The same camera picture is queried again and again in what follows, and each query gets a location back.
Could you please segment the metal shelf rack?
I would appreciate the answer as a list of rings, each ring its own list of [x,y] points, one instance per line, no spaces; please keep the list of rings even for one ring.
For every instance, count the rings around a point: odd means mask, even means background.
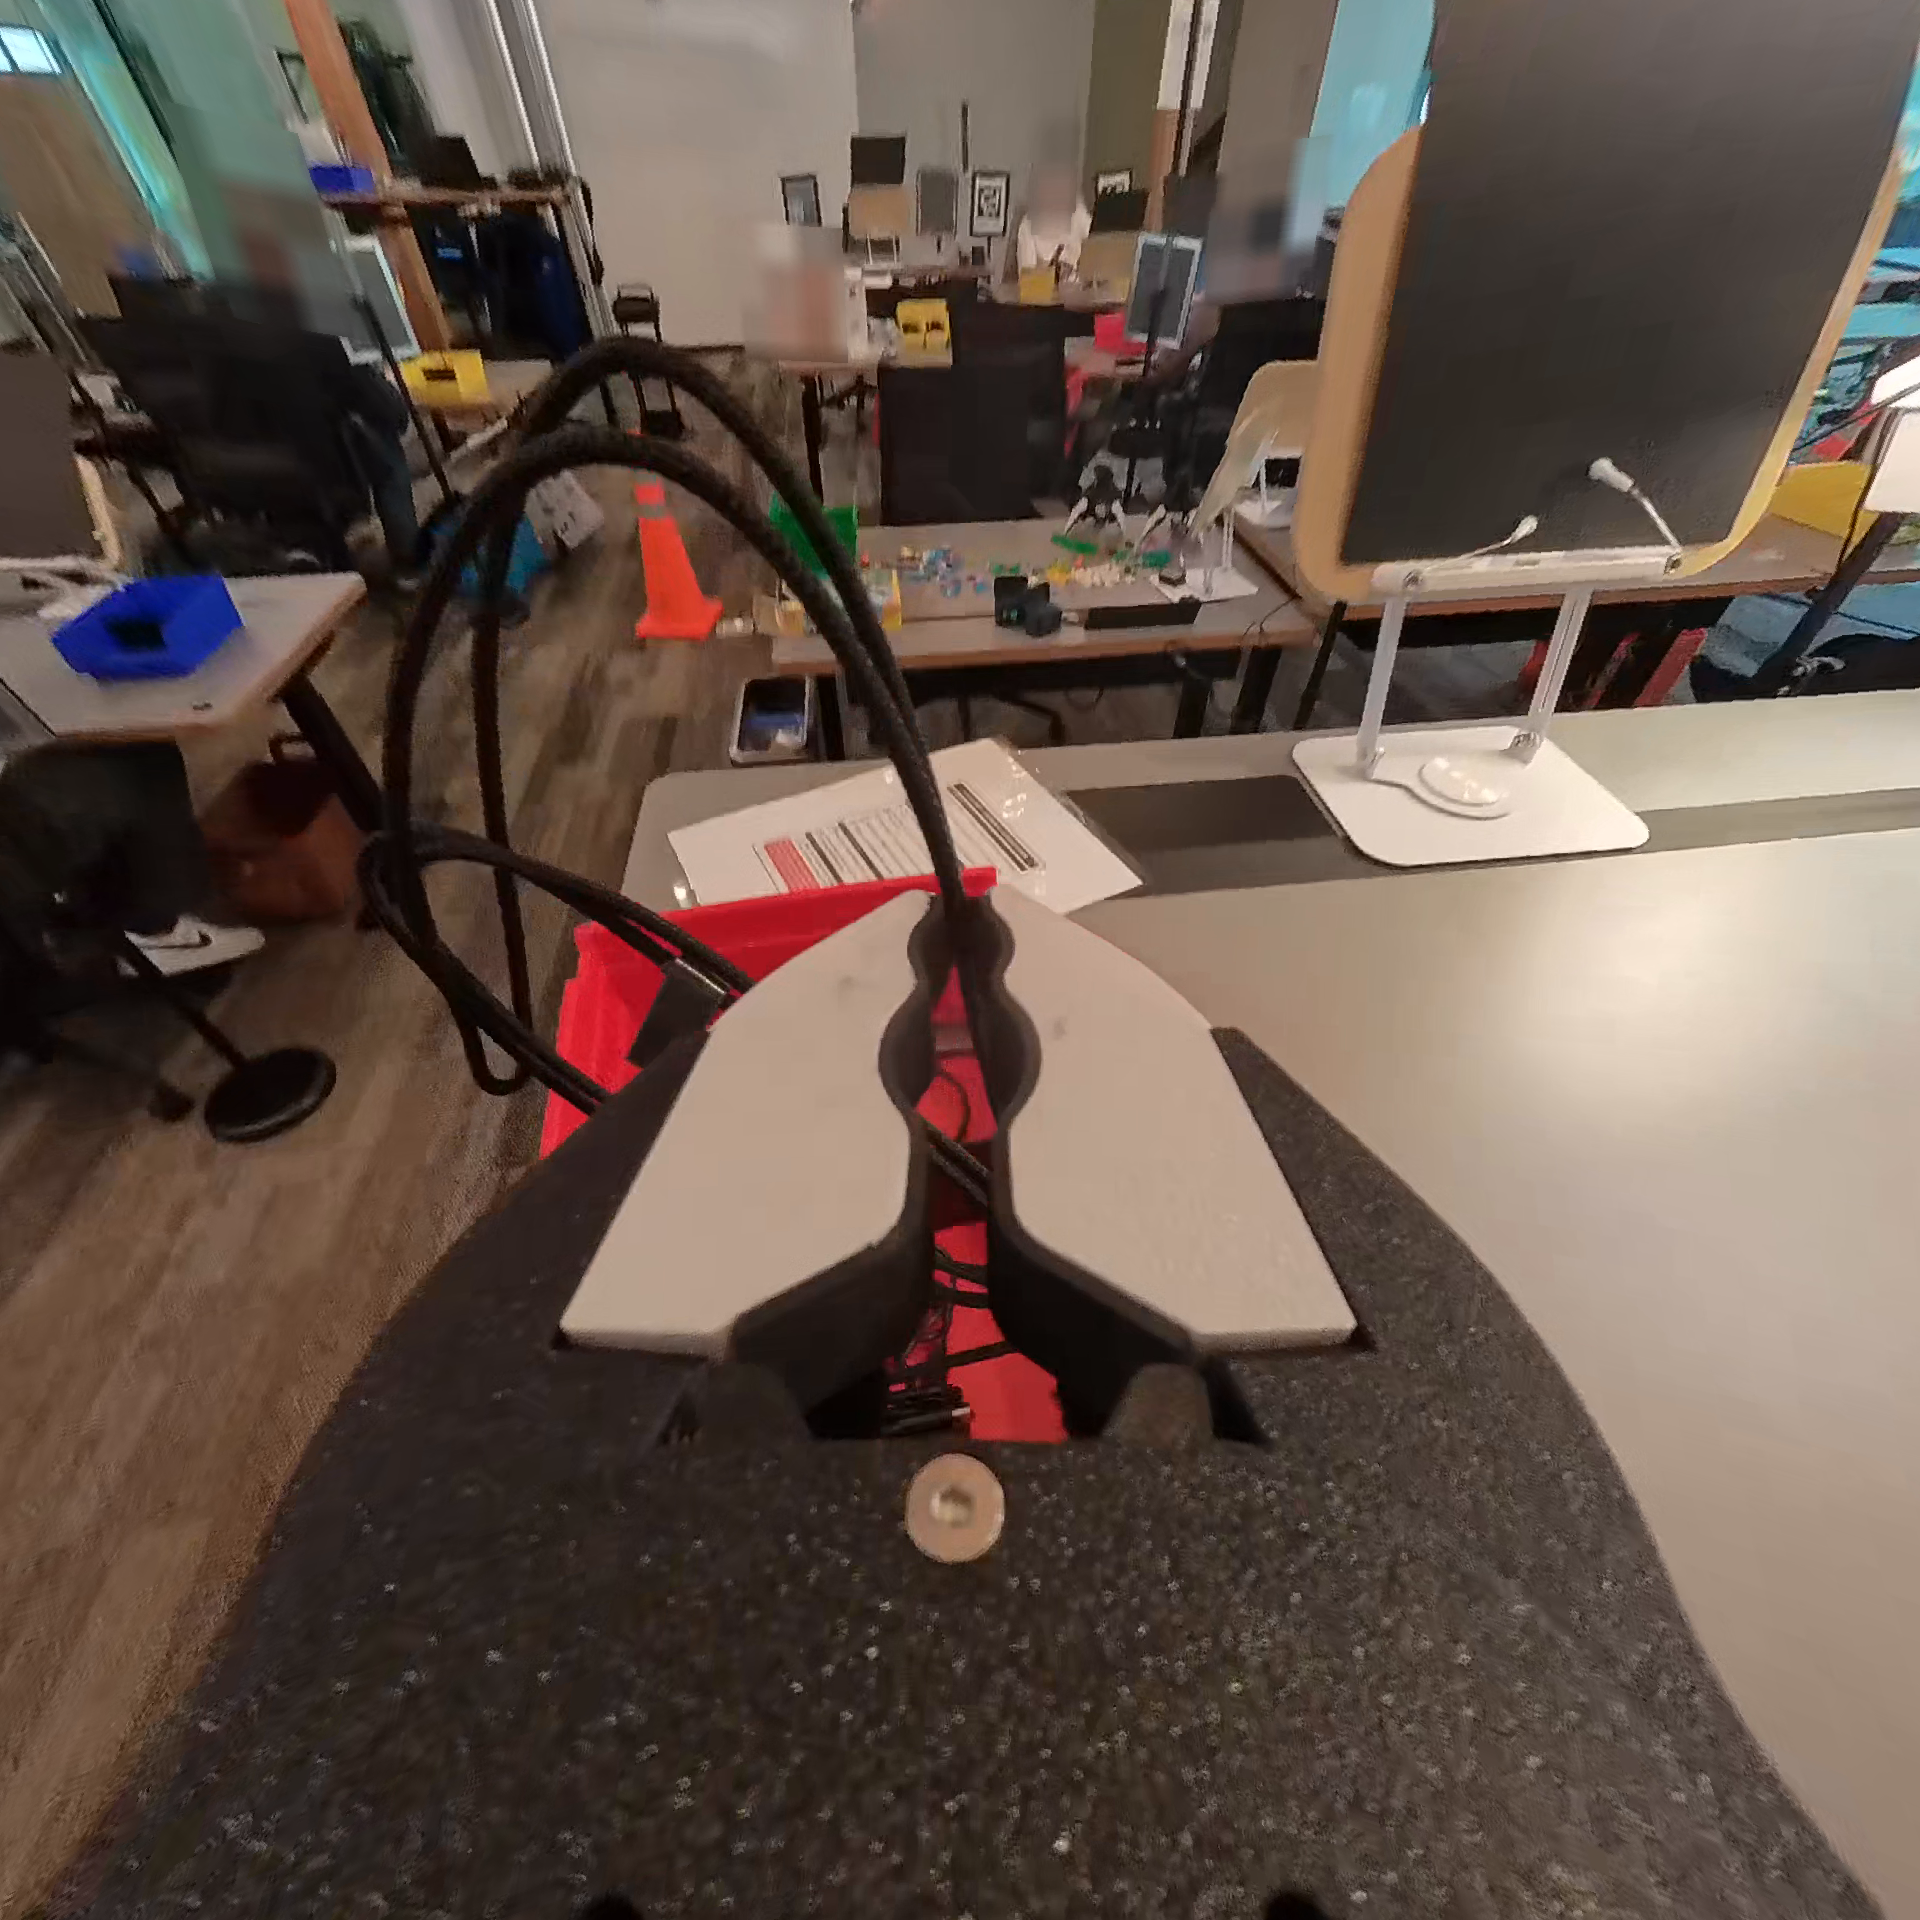
[[[604,268],[593,188],[582,177],[549,162],[492,177],[467,139],[443,131],[403,153],[388,182],[354,160],[312,162],[306,173],[321,204],[343,213],[352,232],[412,233],[467,347],[558,363],[594,336],[587,296],[604,288]]]

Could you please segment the orange traffic cone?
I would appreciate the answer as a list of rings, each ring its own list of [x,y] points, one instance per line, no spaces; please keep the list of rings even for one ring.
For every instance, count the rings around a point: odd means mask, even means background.
[[[640,642],[704,642],[713,637],[722,604],[698,582],[664,482],[651,476],[635,480],[633,504],[642,571],[642,611],[633,637]]]

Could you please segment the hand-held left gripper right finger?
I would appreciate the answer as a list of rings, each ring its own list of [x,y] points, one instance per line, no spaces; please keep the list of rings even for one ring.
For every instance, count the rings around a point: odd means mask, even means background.
[[[994,1120],[989,1298],[1067,1423],[1151,1367],[1357,1330],[1224,1038],[1164,974],[1045,903],[972,901],[972,1051]]]

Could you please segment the small blue plastic bin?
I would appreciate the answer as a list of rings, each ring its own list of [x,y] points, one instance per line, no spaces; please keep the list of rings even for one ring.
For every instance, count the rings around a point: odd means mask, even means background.
[[[176,684],[244,630],[224,578],[175,575],[124,582],[51,631],[63,664],[91,684]]]

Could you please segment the brown bag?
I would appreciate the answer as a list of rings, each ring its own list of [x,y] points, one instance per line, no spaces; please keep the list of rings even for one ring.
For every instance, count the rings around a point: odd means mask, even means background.
[[[268,737],[200,805],[197,825],[215,889],[242,920],[299,925],[355,920],[364,841],[312,746],[293,732]]]

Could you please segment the black round-base stand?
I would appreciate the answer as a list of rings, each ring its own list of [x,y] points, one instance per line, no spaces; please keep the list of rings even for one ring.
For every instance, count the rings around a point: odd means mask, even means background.
[[[211,1013],[189,973],[167,973],[149,947],[111,929],[56,932],[30,947],[23,962],[34,980],[34,1040],[60,1058],[122,1071],[147,1091],[147,1110],[164,1122],[195,1113],[220,1144],[260,1144],[312,1119],[335,1088],[332,1058],[310,1046],[244,1047]],[[83,1044],[71,1020],[114,996],[164,1007],[218,1066],[209,1086],[191,1097],[156,1066],[142,1066]]]

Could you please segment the pile of colourful toy bricks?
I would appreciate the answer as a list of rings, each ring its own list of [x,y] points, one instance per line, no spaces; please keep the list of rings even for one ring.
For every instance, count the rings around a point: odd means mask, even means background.
[[[899,582],[907,620],[987,617],[994,580],[1022,577],[1043,586],[1065,611],[1158,608],[1195,600],[1191,584],[1120,549],[1116,533],[1051,520],[992,520],[923,526],[865,526],[857,558]]]

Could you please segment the small beige board stand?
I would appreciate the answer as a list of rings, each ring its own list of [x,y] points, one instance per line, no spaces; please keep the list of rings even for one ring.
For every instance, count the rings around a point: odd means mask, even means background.
[[[1182,597],[1209,604],[1253,591],[1235,571],[1235,536],[1290,526],[1297,480],[1272,482],[1266,469],[1292,460],[1293,476],[1301,476],[1319,372],[1315,359],[1282,359],[1250,378],[1224,449],[1184,518]]]

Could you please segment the black office chair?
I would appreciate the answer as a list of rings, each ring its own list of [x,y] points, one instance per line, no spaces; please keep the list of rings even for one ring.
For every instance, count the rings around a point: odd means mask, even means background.
[[[1065,312],[972,301],[947,365],[877,372],[879,511],[888,526],[1034,518],[1063,494]]]

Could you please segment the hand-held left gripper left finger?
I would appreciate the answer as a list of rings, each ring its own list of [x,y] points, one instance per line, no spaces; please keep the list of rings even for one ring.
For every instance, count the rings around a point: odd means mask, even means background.
[[[578,1350],[750,1365],[804,1411],[899,1356],[930,1299],[936,996],[899,892],[759,982],[684,1064],[560,1316]]]

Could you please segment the printed sheet in sleeve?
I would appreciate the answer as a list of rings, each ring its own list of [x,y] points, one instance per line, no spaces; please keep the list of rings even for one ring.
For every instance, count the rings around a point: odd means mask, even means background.
[[[930,755],[963,870],[1069,914],[1140,883],[1127,859],[996,739]],[[722,903],[932,874],[896,772],[877,766],[666,832],[693,901]]]

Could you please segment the white light panel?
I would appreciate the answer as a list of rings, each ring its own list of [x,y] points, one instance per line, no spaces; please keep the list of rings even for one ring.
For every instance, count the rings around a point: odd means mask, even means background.
[[[1859,505],[1870,515],[1918,515],[1918,352],[1890,365],[1868,396],[1877,438]]]

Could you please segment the red plastic bin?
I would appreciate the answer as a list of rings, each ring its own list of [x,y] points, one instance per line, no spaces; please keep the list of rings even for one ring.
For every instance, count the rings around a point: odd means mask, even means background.
[[[928,876],[832,883],[759,900],[680,903],[666,918],[755,984],[901,892],[930,892]],[[719,1013],[700,984],[594,923],[574,934],[576,967],[563,987],[554,1046],[604,1091],[620,1091],[684,1031]],[[972,1055],[958,1035],[961,1000],[949,985],[934,1006],[938,1062],[919,1111],[949,1142],[989,1164],[994,1122]],[[974,1442],[1062,1444],[1058,1383],[1016,1354],[989,1307],[987,1214],[972,1188],[939,1166],[930,1183],[932,1299],[903,1352],[877,1383],[861,1383],[817,1425],[850,1436],[956,1434]]]

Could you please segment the grey side table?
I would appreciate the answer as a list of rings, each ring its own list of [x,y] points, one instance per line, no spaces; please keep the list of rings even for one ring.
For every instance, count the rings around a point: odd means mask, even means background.
[[[242,619],[237,635],[167,684],[91,684],[58,657],[45,620],[34,611],[7,611],[3,745],[197,743],[275,706],[306,743],[355,828],[377,828],[377,781],[312,681],[322,653],[364,599],[361,578],[352,571],[244,578],[229,593]]]

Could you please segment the clear storage box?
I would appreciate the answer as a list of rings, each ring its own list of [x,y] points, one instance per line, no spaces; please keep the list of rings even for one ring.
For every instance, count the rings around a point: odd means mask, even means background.
[[[739,686],[728,755],[733,766],[810,755],[813,681],[808,675],[755,675]]]

